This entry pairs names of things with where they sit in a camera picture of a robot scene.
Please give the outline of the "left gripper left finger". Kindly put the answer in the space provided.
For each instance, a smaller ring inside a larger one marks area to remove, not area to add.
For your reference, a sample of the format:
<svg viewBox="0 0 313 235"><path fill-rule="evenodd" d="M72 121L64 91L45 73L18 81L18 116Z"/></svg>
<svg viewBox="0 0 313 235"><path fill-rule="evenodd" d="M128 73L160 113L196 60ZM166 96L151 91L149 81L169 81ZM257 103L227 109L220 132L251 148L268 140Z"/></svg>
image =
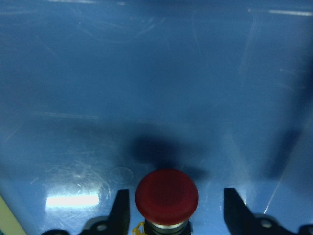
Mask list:
<svg viewBox="0 0 313 235"><path fill-rule="evenodd" d="M127 235L130 224L130 197L129 190L117 192L114 204L108 218L109 235Z"/></svg>

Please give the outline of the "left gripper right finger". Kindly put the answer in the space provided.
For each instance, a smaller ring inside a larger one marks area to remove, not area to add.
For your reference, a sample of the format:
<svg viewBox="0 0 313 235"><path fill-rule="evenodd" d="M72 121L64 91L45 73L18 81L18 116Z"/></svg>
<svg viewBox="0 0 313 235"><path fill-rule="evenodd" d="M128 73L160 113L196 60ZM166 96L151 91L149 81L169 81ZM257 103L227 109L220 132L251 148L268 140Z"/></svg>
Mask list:
<svg viewBox="0 0 313 235"><path fill-rule="evenodd" d="M231 235L248 235L254 215L234 188L224 189L223 216Z"/></svg>

